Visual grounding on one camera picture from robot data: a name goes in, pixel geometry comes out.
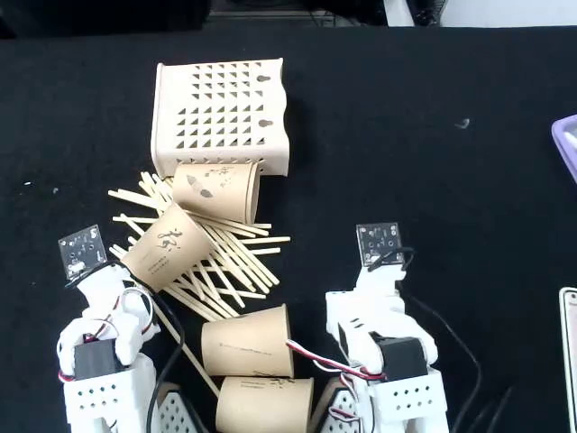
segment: circuit board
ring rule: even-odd
[[[397,223],[359,224],[357,240],[362,266],[370,266],[379,257],[402,246]],[[383,262],[383,264],[398,263],[403,263],[402,253],[392,254]]]
[[[64,272],[69,280],[80,273],[106,262],[106,250],[102,244],[98,226],[87,227],[58,241]]]

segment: purple container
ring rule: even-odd
[[[563,156],[567,168],[577,183],[577,115],[571,115],[556,121],[551,134]]]

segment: cup logo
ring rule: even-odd
[[[208,189],[203,188],[202,183],[200,183],[194,176],[187,175],[187,181],[188,185],[192,187],[192,190],[200,194],[202,197],[213,197],[212,193]]]
[[[179,247],[179,237],[182,236],[182,232],[178,229],[170,230],[168,233],[160,233],[157,237],[160,239],[160,245],[156,245],[159,248],[164,250],[168,250],[168,252],[172,251],[172,247],[176,247],[178,250]]]

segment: wooden stick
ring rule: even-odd
[[[238,295],[238,293],[236,293],[236,289],[234,288],[233,284],[231,284],[231,282],[228,280],[228,278],[226,278],[226,276],[224,275],[223,271],[220,269],[220,267],[218,266],[218,264],[216,264],[215,259],[211,256],[208,255],[208,262],[212,265],[213,269],[216,272],[216,275],[218,275],[218,277],[220,278],[220,280],[223,282],[223,284],[225,285],[225,287],[228,289],[228,293],[230,295],[233,296],[234,300],[236,301],[236,303],[241,307],[244,308],[244,302],[241,299],[241,297]]]
[[[143,218],[140,216],[125,216],[122,218],[121,216],[113,216],[112,220],[121,223],[125,223],[126,220],[131,220],[133,223],[153,224],[158,220],[158,218]]]
[[[120,246],[120,245],[113,244],[112,246],[113,246],[113,248],[114,248],[118,253],[120,253],[120,254],[126,254],[126,253],[128,253],[128,251],[126,251],[125,249],[123,249],[123,247]]]
[[[191,270],[187,271],[187,276],[192,281],[192,285],[195,286],[197,295],[200,298],[200,300],[205,300],[205,297],[206,297],[205,293],[202,291],[202,287],[200,287],[200,284],[197,283],[197,278],[194,276],[194,274],[192,273]]]
[[[158,194],[156,191],[154,191],[154,189],[150,185],[140,181],[140,182],[138,182],[138,186],[141,187],[144,190],[144,192],[146,192],[149,196],[151,196],[152,199],[156,200],[161,205],[163,205],[163,206],[167,205],[167,201],[165,201],[164,198],[160,194]],[[159,209],[156,209],[156,213],[158,214],[159,217],[160,217],[160,215],[162,215],[162,213],[160,212]]]
[[[139,194],[138,192],[130,191],[128,189],[120,189],[120,188],[117,189],[116,191],[118,192],[118,194],[121,194],[121,195],[128,197],[128,198],[133,198],[134,200],[144,200],[144,201],[152,200],[157,205],[161,205],[161,206],[166,207],[166,203],[162,203],[161,201],[158,201],[156,198],[144,196],[143,194]]]
[[[253,255],[277,254],[280,253],[280,248],[262,248],[260,250],[249,250]]]
[[[206,235],[210,237],[210,233],[206,231],[206,226],[204,224],[201,224],[200,226],[205,230]],[[214,243],[214,245],[216,251],[212,255],[218,260],[216,256],[216,254],[218,253],[218,255],[220,255],[223,259],[222,261],[219,260],[219,262],[221,262],[222,265],[226,266],[228,268],[228,271],[232,275],[234,275],[234,277],[248,290],[254,291],[251,281],[246,277],[246,275],[244,275],[243,271],[228,257],[228,254],[223,249],[223,247],[218,243]]]
[[[272,229],[272,224],[254,223],[252,226],[256,228]]]
[[[183,286],[185,286],[187,289],[189,289],[190,291],[192,291],[195,295],[197,295],[200,300],[204,300],[204,294],[202,294],[201,297],[201,293],[200,293],[200,288],[199,287],[195,287],[193,286],[191,283],[189,283],[187,280],[185,280],[184,278],[180,277],[176,279],[177,282],[179,282],[180,284],[182,284]]]
[[[218,305],[220,305],[221,308],[223,308],[224,310],[227,311],[228,315],[230,315],[230,317],[238,317],[239,314],[230,306],[228,305],[221,297],[220,294],[214,294],[209,288],[208,286],[206,286],[206,284],[204,284],[201,280],[197,279],[197,277],[195,277],[194,275],[192,275],[193,278],[193,282],[196,281],[196,283],[201,287],[201,289],[204,291],[204,293],[208,296],[208,298],[212,299],[215,303],[217,303]]]
[[[230,272],[246,289],[250,290],[250,291],[256,291],[256,289],[254,289],[254,286],[252,285],[252,281],[250,281],[248,279],[248,277],[244,274],[244,272],[236,265],[234,264],[230,257],[228,257],[227,253],[224,253],[224,255],[226,255],[226,259],[217,252],[212,252],[212,256],[215,258],[215,260],[217,262],[219,262],[221,264],[221,267],[225,267],[225,270],[227,272]],[[239,275],[241,274],[243,279],[246,279],[250,284],[246,284],[244,281],[241,281],[239,279]]]
[[[262,264],[262,262],[255,255],[250,254],[249,249],[246,246],[244,246],[243,241],[239,241],[234,236],[228,236],[228,237],[234,243],[236,243],[241,250],[244,250],[247,253],[247,257],[249,257],[252,260],[252,262],[255,265],[257,265],[261,269],[261,271],[263,271],[269,277],[269,280],[271,280],[274,285],[278,286],[280,284],[279,279],[274,275],[274,273],[269,271],[269,268],[267,268],[264,264]]]
[[[125,214],[120,214],[120,218],[123,218],[123,219],[124,219],[124,222],[125,222],[132,230],[134,230],[134,231],[138,234],[138,236],[144,235],[144,230],[142,230],[135,222],[133,222],[132,220],[128,219]]]
[[[115,248],[113,248],[112,246],[108,247],[108,251],[110,253],[112,253],[114,255],[114,257],[116,257],[118,260],[122,260],[124,257],[124,254],[117,251]]]
[[[211,221],[210,219],[204,218],[203,216],[199,216],[198,214],[193,214],[192,212],[189,212],[189,213],[190,213],[190,215],[192,215],[192,217],[198,223],[201,223],[204,226],[213,226],[213,227],[222,228],[224,230],[228,230],[229,232],[233,232],[233,233],[236,233],[238,235],[245,236],[245,237],[256,237],[256,234],[251,233],[251,232],[247,232],[246,230],[241,230],[240,228],[234,228],[234,227],[227,226],[225,224],[216,223],[215,221]]]
[[[223,272],[228,272],[228,269],[225,266],[216,266],[217,268],[219,268],[221,271]],[[197,268],[196,265],[194,265],[192,268],[190,268],[192,270],[192,272],[200,272],[200,270]],[[216,272],[216,269],[213,266],[205,266],[205,271],[207,272]]]
[[[254,283],[259,287],[259,289],[261,289],[265,293],[269,293],[269,288],[268,288],[267,284],[265,284],[256,275],[256,273],[253,271],[254,266],[252,266],[251,261],[248,259],[244,260],[237,253],[237,251],[235,251],[233,248],[231,248],[231,246],[226,242],[226,236],[221,235],[224,232],[221,230],[220,233],[218,233],[212,227],[206,227],[206,230],[208,231],[208,233],[210,233],[210,235],[213,237],[213,239],[216,242],[218,242],[226,250],[226,253],[228,253],[229,257],[239,266],[239,268],[242,269],[244,271],[244,273],[246,273],[246,275],[248,275],[248,277],[254,281]]]
[[[162,310],[159,308],[159,306],[156,305],[156,302],[153,301],[152,305],[154,307],[154,312],[156,313],[156,316],[160,319],[160,321],[162,322],[164,327],[167,328],[169,333],[172,335],[172,338],[174,338],[174,340],[177,342],[177,344],[179,344],[180,343],[180,335],[177,332],[177,330],[174,328],[174,326],[172,326],[172,324],[170,323],[168,318],[164,315],[164,312],[162,312]],[[203,368],[202,364],[193,355],[192,351],[188,348],[186,343],[182,346],[182,351],[187,356],[188,360],[197,369],[198,373],[200,373],[202,378],[205,380],[205,383],[208,385],[208,388],[210,388],[210,390],[215,394],[216,398],[218,398],[219,390],[216,387],[214,381],[211,379],[211,377],[208,374],[206,374],[206,371]]]
[[[211,280],[210,275],[208,275],[208,272],[205,269],[205,265],[202,264],[202,262],[198,262],[197,268],[198,268],[198,271],[200,272],[200,275],[202,276],[202,279],[205,281],[206,286],[208,286],[210,291],[212,291],[214,293],[214,295],[220,299],[220,295],[218,294],[218,291],[216,291],[215,284]]]
[[[156,173],[152,173],[152,179],[154,180],[156,188],[160,191],[160,193],[164,194],[169,198],[170,201],[172,201],[172,185],[169,186]]]
[[[136,194],[137,196],[142,196],[144,199],[142,198],[135,198],[132,196],[128,196],[126,194],[120,193],[120,192],[116,192],[116,191],[112,191],[112,190],[108,190],[108,195],[111,197],[115,197],[115,198],[119,198],[121,200],[125,200],[125,201],[130,201],[132,203],[136,203],[137,205],[141,205],[141,206],[146,206],[146,207],[150,207],[152,209],[160,209],[158,203],[153,200],[150,197],[146,197],[146,196],[142,196],[141,194]]]
[[[219,293],[224,295],[230,295],[227,289],[216,289]],[[262,293],[252,293],[251,291],[237,290],[236,293],[242,298],[255,298],[255,299],[267,299],[266,295]]]
[[[159,175],[156,173],[152,173],[152,180],[154,181],[154,185],[156,190],[168,201],[172,201],[172,189],[166,188],[166,184],[159,178]]]
[[[192,309],[195,313],[205,318],[209,322],[214,322],[217,321],[219,318],[221,318],[217,317],[216,313],[214,314],[211,313],[211,311],[207,307],[202,305],[192,296],[183,293],[180,288],[178,288],[179,290],[176,290],[177,287],[174,287],[173,284],[174,283],[171,283],[169,284],[169,286],[164,288],[164,291],[166,291],[172,298],[179,300],[181,303]]]
[[[256,235],[261,235],[261,236],[268,236],[269,235],[269,232],[267,232],[266,230],[262,230],[258,227],[255,227],[255,226],[249,226],[246,224],[237,223],[236,221],[231,221],[230,219],[218,218],[216,216],[201,215],[201,214],[198,214],[196,212],[190,212],[190,214],[192,214],[196,218],[202,218],[202,219],[207,220],[207,223],[210,224],[211,226],[216,226],[215,223],[217,223],[218,225],[220,225],[219,228],[222,228],[222,226],[230,226],[233,228],[238,228],[238,229],[242,230],[243,232],[251,232],[251,233],[254,233]],[[232,230],[230,230],[229,228],[225,228],[224,230],[228,230],[229,232],[232,232]]]
[[[257,281],[254,281],[254,282],[257,283],[257,285],[259,285],[259,287],[261,288],[262,291],[264,291],[265,293],[269,293],[270,292],[269,287],[272,287],[272,281],[252,261],[252,258],[249,257],[250,253],[247,252],[247,249],[246,248],[244,248],[244,249],[240,248],[238,246],[238,244],[235,242],[237,239],[233,235],[231,235],[227,232],[223,232],[223,231],[220,231],[219,235],[223,239],[223,241],[226,242],[228,247],[231,248],[232,250],[234,250],[234,252],[237,254],[237,256],[243,261],[244,266],[248,266],[248,268],[246,268],[247,274],[248,274],[249,270],[252,270],[252,272],[257,274],[259,276],[259,280],[263,281],[266,287],[262,287],[261,285],[259,285],[259,283]]]
[[[180,290],[184,290],[184,293],[188,295],[188,292],[187,292],[186,290],[190,290],[190,286],[189,286],[189,285],[186,285],[186,286],[185,286],[185,285],[182,285],[182,284],[179,285],[179,284],[177,284],[177,283],[174,283],[174,286],[176,286],[176,288],[178,288],[178,289],[180,289]],[[234,316],[233,313],[234,313],[236,316],[238,316],[238,314],[236,313],[236,311],[233,310],[233,313],[230,313],[230,312],[228,311],[228,309],[224,308],[223,305],[221,305],[219,302],[216,302],[216,301],[214,301],[214,300],[212,300],[212,299],[210,299],[210,298],[205,297],[204,302],[206,303],[206,305],[207,305],[208,307],[210,307],[211,309],[213,309],[214,311],[216,311],[216,313],[218,313],[220,316],[222,316],[222,318],[232,318],[232,317]]]
[[[148,171],[143,171],[141,173],[141,177],[142,177],[142,181],[148,185],[148,187],[150,189],[152,189],[154,191],[155,194],[160,194],[160,192],[158,191],[158,187],[156,186],[156,182],[154,181],[154,179],[152,178],[151,174]]]
[[[275,244],[277,242],[290,242],[290,236],[258,237],[256,239],[243,239],[241,242],[245,245]]]

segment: black cable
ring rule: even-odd
[[[148,412],[146,414],[146,433],[151,433],[152,413],[154,412],[156,399],[159,396],[160,386],[164,382],[164,379],[169,373],[170,368],[172,368],[172,365],[176,363],[177,359],[179,358],[180,352],[182,351],[182,347],[184,346],[184,328],[182,327],[182,324],[180,323],[179,319],[176,317],[176,315],[174,314],[172,309],[170,309],[167,303],[164,302],[164,300],[160,297],[160,295],[153,292],[152,298],[157,304],[160,305],[160,309],[162,309],[167,314],[167,316],[170,317],[170,321],[179,332],[179,345],[177,345],[176,349],[174,349],[174,352],[172,352],[172,355],[170,356],[167,363],[164,365],[164,368],[162,369],[162,371],[159,374],[159,377],[156,380],[156,385],[154,386],[154,391],[152,391],[151,402],[148,405]]]
[[[398,283],[399,288],[402,289],[402,286],[400,285],[400,281],[397,281],[397,283]],[[457,335],[457,333],[454,331],[454,329],[451,327],[451,325],[449,325],[446,322],[446,320],[439,313],[437,313],[434,309],[432,309],[431,307],[426,305],[421,300],[415,298],[413,295],[406,293],[405,291],[403,291],[403,295],[405,297],[409,298],[410,300],[412,300],[414,303],[416,303],[421,309],[423,309],[424,311],[426,311],[430,315],[437,318],[437,320],[439,320],[444,325],[446,330],[449,331],[449,334],[451,334],[451,336],[459,344],[461,349],[471,358],[471,361],[475,365],[475,369],[477,370],[477,378],[475,380],[475,385],[474,385],[473,389],[471,390],[469,397],[467,398],[467,400],[463,403],[463,405],[459,409],[459,413],[457,414],[457,418],[455,419],[453,427],[451,428],[451,433],[457,433],[459,431],[459,427],[463,423],[464,416],[467,414],[467,412],[471,408],[473,401],[475,400],[475,398],[477,397],[477,394],[479,393],[479,389],[481,387],[481,382],[483,380],[483,371],[481,369],[481,364],[479,363],[479,361],[477,360],[475,355],[472,353],[471,349],[469,349],[469,347],[461,340],[461,338]]]
[[[84,281],[86,278],[90,277],[94,273],[96,273],[96,272],[98,272],[98,271],[100,271],[100,270],[102,270],[108,266],[114,266],[114,265],[118,265],[118,266],[126,269],[130,273],[130,276],[134,281],[136,281],[137,283],[142,285],[146,290],[149,291],[149,293],[152,296],[152,299],[157,304],[160,305],[160,309],[162,309],[166,313],[166,315],[169,316],[170,322],[172,322],[174,328],[176,328],[177,331],[179,332],[179,345],[177,345],[177,347],[174,349],[174,352],[172,352],[172,355],[170,356],[168,362],[164,365],[164,368],[160,372],[160,374],[156,380],[156,384],[154,385],[154,390],[152,391],[151,401],[149,402],[149,405],[148,405],[148,411],[147,411],[147,415],[146,415],[146,433],[151,433],[152,413],[154,412],[154,406],[156,403],[156,399],[158,398],[158,395],[159,395],[160,386],[164,382],[164,379],[167,376],[167,374],[169,373],[169,370],[172,367],[172,365],[174,363],[176,363],[176,361],[180,355],[180,352],[182,351],[182,347],[184,346],[184,340],[185,340],[184,328],[182,327],[182,324],[180,323],[179,319],[176,317],[176,315],[174,314],[172,309],[170,309],[170,307],[167,305],[166,302],[164,302],[164,300],[160,297],[160,295],[158,295],[152,289],[151,286],[146,284],[144,281],[142,281],[138,277],[134,276],[134,274],[131,272],[131,270],[128,268],[128,266],[126,266],[124,263],[120,262],[119,260],[109,260],[108,262],[101,263],[98,266],[92,268],[90,271],[81,274],[75,280],[72,280],[71,282],[69,282],[65,287],[66,288],[76,287],[82,281]]]
[[[507,388],[507,390],[505,391],[505,393],[503,394],[503,397],[501,397],[499,405],[497,406],[497,409],[495,410],[495,414],[493,415],[493,418],[490,421],[489,428],[487,428],[487,433],[493,433],[493,431],[497,427],[497,423],[499,422],[499,419],[501,417],[501,413],[503,413],[503,410],[505,409],[505,406],[507,405],[508,399],[511,396],[511,393],[513,392],[513,388],[514,388],[513,386],[509,386]]]
[[[493,409],[494,405],[495,401],[490,401],[489,403],[487,403],[485,407],[481,410],[481,412],[479,412],[479,414],[472,421],[469,428],[467,428],[466,433],[474,433],[477,427],[479,427],[479,425],[485,420],[485,417],[487,416],[489,411]]]
[[[493,418],[491,419],[490,424],[488,426],[488,429],[486,430],[487,433],[491,433],[494,430],[494,428],[497,426],[497,423],[499,422],[500,415],[503,412],[505,406],[507,405],[508,398],[510,397],[511,393],[513,392],[513,388],[514,388],[514,386],[512,386],[512,385],[509,386],[505,390],[505,392],[503,392],[503,394],[499,398],[499,401],[496,401],[496,399],[492,399],[487,404],[485,404],[485,406],[483,407],[481,412],[479,412],[479,414],[475,417],[475,419],[473,420],[473,422],[471,423],[469,428],[467,428],[466,433],[474,433],[476,431],[476,429],[479,427],[479,425],[486,419],[489,411],[492,410],[495,407],[495,405],[497,404],[497,408],[495,409],[495,413],[493,414]]]
[[[417,254],[417,251],[415,251],[415,248],[412,248],[410,246],[398,246],[397,248],[393,248],[388,253],[380,256],[373,264],[371,264],[369,266],[367,271],[373,272],[373,271],[379,269],[383,264],[386,264],[385,260],[387,260],[391,255],[398,254],[398,253],[403,253],[403,254],[410,253],[410,256],[408,257],[408,259],[405,260],[405,262],[403,263],[403,266],[401,268],[402,271],[406,271],[408,266],[411,264],[411,262],[413,262],[413,259],[415,258],[415,254]]]

